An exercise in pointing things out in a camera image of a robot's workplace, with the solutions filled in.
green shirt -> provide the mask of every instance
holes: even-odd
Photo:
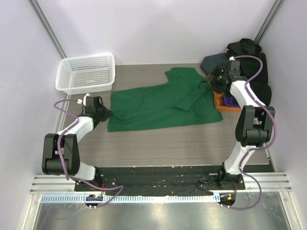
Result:
[[[194,68],[172,68],[168,82],[111,93],[108,132],[188,126],[221,121],[209,84]]]

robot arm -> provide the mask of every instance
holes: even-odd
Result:
[[[261,147],[270,141],[272,134],[272,121],[263,109],[265,106],[250,88],[246,78],[240,75],[240,62],[230,58],[226,68],[217,66],[205,81],[211,84],[218,93],[230,93],[237,100],[242,112],[236,126],[237,143],[229,156],[222,164],[219,181],[221,183],[236,183],[243,169],[256,147]],[[273,107],[266,107],[274,116]]]
[[[78,142],[100,122],[106,121],[110,117],[111,111],[103,105],[101,97],[93,97],[89,94],[86,94],[83,100],[79,100],[78,103],[83,105],[84,110],[78,115],[78,124],[63,135],[61,151],[64,153],[63,157],[69,175],[100,186],[102,179],[99,169],[80,161]],[[42,161],[42,169],[45,174],[64,174],[57,154],[57,141],[64,131],[66,129],[45,136]]]

gray floor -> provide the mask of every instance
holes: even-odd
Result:
[[[193,67],[202,74],[199,64],[116,66],[112,90],[153,86],[167,82],[165,71],[172,67]],[[93,93],[110,107],[111,91]],[[72,99],[83,98],[72,95]],[[79,114],[81,107],[70,103],[70,112]],[[107,122],[88,133],[79,143],[81,161],[97,167],[149,165],[221,164],[235,145],[235,127],[239,113],[222,113],[218,123],[130,132],[107,132]],[[73,122],[67,116],[65,127]],[[250,164],[267,164],[264,151],[256,152]]]

led light strip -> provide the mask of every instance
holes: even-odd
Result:
[[[40,203],[102,203],[112,196],[103,195],[103,201],[86,201],[89,194],[44,194]],[[117,196],[112,203],[215,203],[220,201],[220,194],[202,196]]]

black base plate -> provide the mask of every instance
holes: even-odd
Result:
[[[205,196],[208,190],[233,190],[233,184],[213,181],[221,166],[156,166],[156,167],[104,167],[99,168],[106,188],[123,185],[122,196]],[[267,165],[247,165],[245,172],[273,172]],[[236,184],[237,190],[245,189],[244,182]],[[76,185],[76,192],[89,191]]]

